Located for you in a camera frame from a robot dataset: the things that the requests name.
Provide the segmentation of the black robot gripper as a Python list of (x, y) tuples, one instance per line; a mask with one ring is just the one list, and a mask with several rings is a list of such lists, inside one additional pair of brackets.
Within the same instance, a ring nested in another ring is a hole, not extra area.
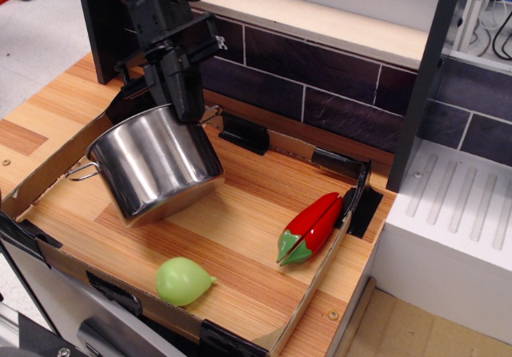
[(205, 110), (200, 63), (226, 49), (215, 15), (194, 16), (190, 4), (198, 1), (121, 0), (146, 60), (146, 86), (155, 104), (173, 104), (182, 122), (199, 121)]

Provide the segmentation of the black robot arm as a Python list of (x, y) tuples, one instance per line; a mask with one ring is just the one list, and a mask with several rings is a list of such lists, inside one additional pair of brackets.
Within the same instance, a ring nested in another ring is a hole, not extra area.
[(190, 4), (199, 1), (121, 0), (146, 60), (146, 88), (156, 104), (171, 105), (181, 122), (202, 118), (200, 63), (226, 49), (214, 14), (193, 15)]

